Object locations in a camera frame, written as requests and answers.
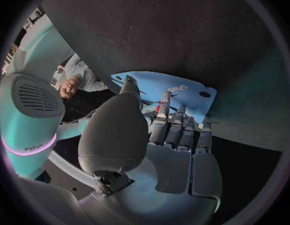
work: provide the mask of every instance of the vent grille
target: vent grille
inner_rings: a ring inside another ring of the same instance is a hole
[[[59,99],[50,90],[22,83],[18,87],[19,99],[26,109],[53,112],[59,110]]]

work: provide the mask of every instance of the pink light ring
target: pink light ring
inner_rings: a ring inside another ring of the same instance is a hole
[[[57,139],[57,134],[55,133],[54,136],[46,143],[44,143],[43,146],[41,146],[40,148],[37,148],[33,151],[16,151],[16,150],[13,150],[12,148],[10,148],[4,141],[3,137],[1,136],[1,141],[3,143],[3,146],[6,150],[8,150],[11,154],[15,154],[17,156],[31,156],[31,155],[35,155],[35,154],[38,154],[38,153],[41,153],[43,152],[44,150],[50,148],[54,142],[56,141]]]

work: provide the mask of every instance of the person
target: person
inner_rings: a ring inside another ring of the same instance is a hole
[[[69,100],[78,90],[95,92],[109,89],[75,53],[64,67],[66,81],[59,87],[62,99]]]

